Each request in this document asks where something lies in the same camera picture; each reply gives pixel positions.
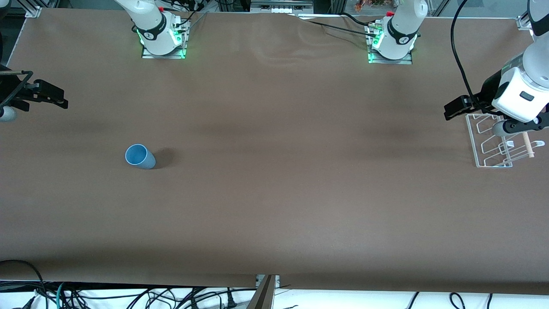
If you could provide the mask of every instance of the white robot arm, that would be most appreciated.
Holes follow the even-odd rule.
[[[130,15],[143,46],[152,54],[165,55],[182,44],[181,17],[161,12],[154,0],[114,0]]]
[[[387,59],[404,58],[413,49],[428,8],[425,0],[401,0],[395,14],[382,19],[383,34],[372,47]]]
[[[500,114],[506,120],[494,125],[498,136],[549,126],[549,0],[529,0],[528,15],[534,43],[488,78],[476,100],[461,96],[447,104],[446,120],[478,110]]]

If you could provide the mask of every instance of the brown table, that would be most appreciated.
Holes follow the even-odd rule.
[[[442,115],[465,94],[450,23],[427,19],[397,66],[292,16],[208,14],[187,59],[153,60],[125,12],[43,10],[9,65],[70,107],[0,125],[0,258],[46,280],[549,292],[549,151],[474,166]],[[475,90],[531,42],[503,19],[456,37]],[[137,142],[157,169],[126,164]]]

